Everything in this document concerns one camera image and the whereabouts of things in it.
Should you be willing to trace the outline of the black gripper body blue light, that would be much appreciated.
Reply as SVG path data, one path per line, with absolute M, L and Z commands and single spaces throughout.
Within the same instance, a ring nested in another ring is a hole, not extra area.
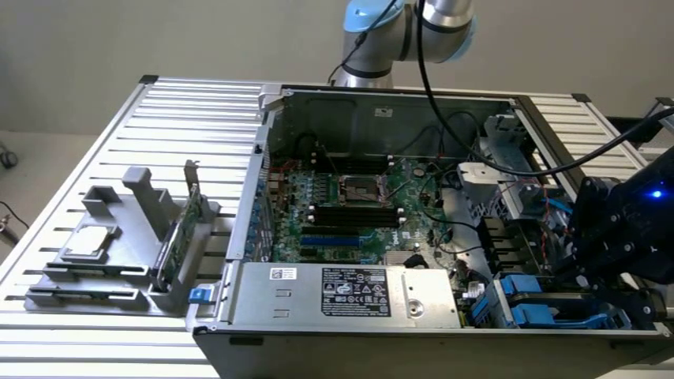
M 623 236 L 632 244 L 627 271 L 672 283 L 672 150 L 621 183 Z

